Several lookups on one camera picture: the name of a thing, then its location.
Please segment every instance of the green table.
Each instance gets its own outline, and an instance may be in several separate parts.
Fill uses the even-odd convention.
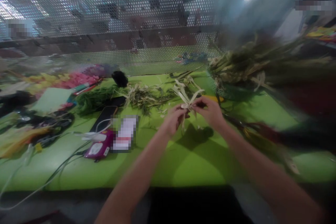
[[[142,81],[147,85],[167,81],[167,75],[136,76],[129,80]],[[205,73],[195,73],[195,82],[205,89],[206,94],[213,95],[207,88],[208,79]],[[111,85],[113,80],[106,80],[101,85]],[[165,108],[180,103],[177,98]],[[278,130],[286,129],[297,122],[267,93],[255,95],[250,101],[235,103],[225,102],[224,107],[234,108],[236,116],[247,121],[264,121]],[[87,132],[94,124],[99,113],[86,118],[76,116],[73,126],[67,131]],[[163,119],[155,109],[151,117],[144,117],[139,111],[127,107],[121,114],[139,114],[141,117],[136,137],[136,146],[130,153],[109,154],[106,159],[94,163],[91,159],[73,157],[63,171],[47,186],[48,190],[73,190],[114,187],[123,173],[141,153],[156,128]],[[234,181],[246,180],[246,175],[235,157],[231,154],[226,142],[217,134],[208,136],[208,131],[197,130],[197,125],[206,127],[201,116],[191,115],[185,123],[187,132],[182,135],[181,129],[169,142],[156,173],[152,186],[185,187],[223,185]],[[83,144],[78,136],[68,134],[59,138],[41,153],[36,153],[27,167],[22,167],[15,175],[7,191],[35,190],[42,186],[57,167],[71,153]],[[326,182],[336,179],[336,162],[329,152],[295,153],[291,152],[300,171],[295,179],[299,182]],[[19,160],[0,160],[0,188],[8,176],[19,164]]]

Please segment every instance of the perforated metal sheet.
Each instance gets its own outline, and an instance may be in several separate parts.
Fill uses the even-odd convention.
[[[130,75],[182,71],[203,64],[198,54],[217,55],[208,36],[225,47],[219,38],[260,29],[273,10],[258,0],[0,0],[0,56],[26,74],[95,64]],[[32,20],[32,27],[9,34],[10,19]]]

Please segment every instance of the person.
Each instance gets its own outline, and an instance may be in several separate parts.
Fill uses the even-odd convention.
[[[303,189],[226,123],[218,103],[200,97],[193,102],[192,108],[225,139],[279,223],[313,224],[325,221],[322,208]],[[169,111],[147,147],[111,192],[95,224],[131,223],[131,214],[149,189],[155,168],[184,114],[189,117],[188,111],[181,105]]]

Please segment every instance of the herb bundle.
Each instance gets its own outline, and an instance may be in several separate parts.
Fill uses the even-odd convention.
[[[85,116],[96,112],[103,108],[107,100],[113,97],[115,91],[118,90],[117,85],[111,87],[95,88],[90,92],[84,92],[77,96],[76,112],[80,116]]]
[[[246,88],[259,86],[273,90],[271,86],[305,81],[323,77],[334,72],[335,65],[329,64],[331,57],[304,59],[298,46],[305,43],[299,38],[292,43],[280,45],[276,41],[249,42],[239,50],[222,52],[210,40],[220,56],[209,59],[208,71],[217,87],[229,83]]]
[[[126,106],[130,104],[132,108],[138,108],[145,116],[150,115],[149,111],[152,107],[159,108],[165,102],[176,97],[172,89],[164,92],[159,85],[149,87],[137,83],[134,86],[128,86],[125,90],[127,94],[123,95],[126,97]]]

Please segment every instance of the white cable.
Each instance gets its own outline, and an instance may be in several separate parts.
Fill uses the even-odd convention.
[[[110,127],[111,124],[109,123],[104,129],[102,129],[101,131],[97,132],[99,125],[100,125],[102,122],[105,122],[105,121],[111,121],[111,119],[106,119],[106,120],[103,120],[103,121],[99,122],[99,123],[97,124],[97,126],[96,126],[96,132],[95,132],[94,134],[90,134],[90,135],[88,135],[88,134],[84,133],[84,134],[75,134],[75,135],[76,135],[76,136],[80,136],[80,137],[90,137],[90,138],[92,138],[93,136],[102,133],[104,130],[107,130],[107,129]]]
[[[102,122],[105,122],[105,121],[111,121],[111,119],[103,120],[103,121],[101,121],[101,122],[99,122],[99,123],[97,124],[97,127],[96,127],[96,133],[97,133],[97,134],[102,133],[104,130],[107,130],[107,129],[110,127],[111,124],[109,123],[108,126],[107,126],[105,129],[103,129],[103,130],[97,132],[97,131],[98,131],[98,126],[99,126]]]
[[[98,126],[102,123],[102,122],[104,122],[104,121],[109,121],[110,119],[107,119],[107,120],[103,120],[103,121],[101,121],[100,123],[98,123],[98,125],[97,125],[97,127],[96,127],[96,131],[98,130]],[[108,126],[105,128],[105,129],[103,129],[103,130],[101,130],[101,131],[99,131],[99,132],[96,132],[96,134],[99,134],[99,133],[101,133],[101,132],[103,132],[104,130],[106,130],[106,129],[108,129],[108,127],[110,126],[111,124],[108,124]],[[29,149],[27,149],[27,151],[23,154],[23,161],[25,161],[26,160],[26,154],[27,154],[27,152],[29,151]],[[30,198],[31,196],[33,196],[35,193],[37,193],[38,191],[40,191],[41,189],[43,189],[44,187],[46,187],[47,185],[49,185],[55,178],[56,178],[56,175],[61,171],[61,170],[63,170],[63,168],[65,167],[67,165],[67,162],[65,162],[60,168],[59,168],[59,170],[58,170],[58,172],[56,173],[56,174],[54,174],[54,177],[50,180],[50,181],[48,181],[47,183],[45,183],[43,186],[41,186],[40,188],[38,188],[37,190],[35,190],[34,192],[32,192],[31,194],[29,194],[26,198],[24,198],[23,200],[21,200],[19,203],[17,203],[16,205],[14,205],[14,206],[11,206],[11,207],[9,207],[9,208],[3,208],[3,207],[1,207],[0,206],[0,210],[1,211],[9,211],[9,210],[12,210],[13,208],[15,208],[15,207],[17,207],[18,205],[20,205],[22,202],[24,202],[25,200],[27,200],[28,198]],[[5,192],[5,190],[6,190],[6,188],[7,188],[7,186],[9,185],[9,183],[11,182],[11,180],[13,179],[13,176],[15,175],[15,173],[20,169],[22,167],[22,164],[20,164],[19,165],[19,167],[8,177],[8,179],[7,179],[7,181],[6,181],[6,183],[5,183],[5,185],[3,186],[3,188],[2,188],[2,190],[1,190],[1,192],[0,192],[0,202],[1,202],[1,198],[2,198],[2,195],[4,194],[4,192]]]
[[[22,164],[19,165],[19,167],[9,176],[9,178],[7,179],[5,185],[3,186],[2,190],[1,190],[1,193],[0,193],[0,201],[1,201],[1,197],[2,195],[4,194],[5,192],[5,189],[7,188],[8,184],[10,183],[10,181],[12,180],[13,176],[15,175],[15,173],[21,168]],[[37,193],[38,191],[40,191],[41,189],[43,189],[44,187],[46,187],[47,185],[49,185],[53,180],[54,178],[56,178],[56,174],[54,175],[54,177],[47,183],[45,183],[43,186],[41,186],[39,189],[37,189],[36,191],[32,192],[31,194],[29,194],[26,198],[24,198],[23,200],[21,200],[19,203],[17,203],[16,205],[14,206],[11,206],[9,208],[3,208],[0,206],[0,210],[1,211],[9,211],[9,210],[12,210],[13,208],[17,207],[18,205],[20,205],[22,202],[24,202],[25,200],[27,200],[28,198],[30,198],[31,196],[33,196],[35,193]]]

